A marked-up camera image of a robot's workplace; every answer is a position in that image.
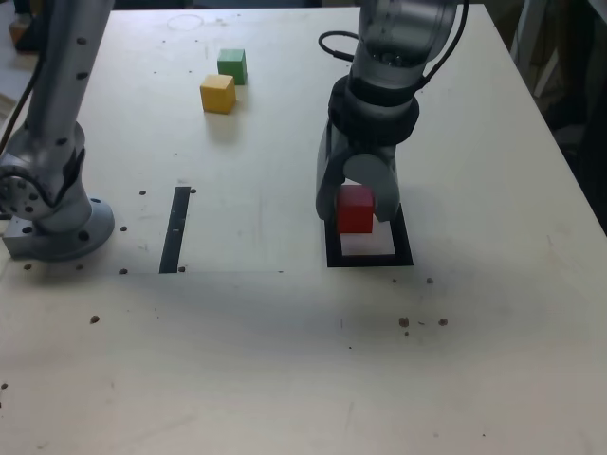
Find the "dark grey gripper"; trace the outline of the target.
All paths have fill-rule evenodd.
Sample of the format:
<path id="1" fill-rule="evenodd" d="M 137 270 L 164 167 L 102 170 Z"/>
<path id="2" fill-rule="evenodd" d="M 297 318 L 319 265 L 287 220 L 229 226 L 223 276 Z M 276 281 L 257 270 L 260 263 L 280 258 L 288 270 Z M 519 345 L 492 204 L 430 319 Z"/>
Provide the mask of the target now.
<path id="1" fill-rule="evenodd" d="M 394 220 L 400 204 L 399 188 L 394 170 L 385 162 L 394 162 L 395 156 L 395 144 L 348 139 L 328 121 L 317 158 L 316 211 L 319 218 L 328 221 L 334 215 L 337 193 L 346 177 L 371 190 L 374 213 L 380 222 Z"/>

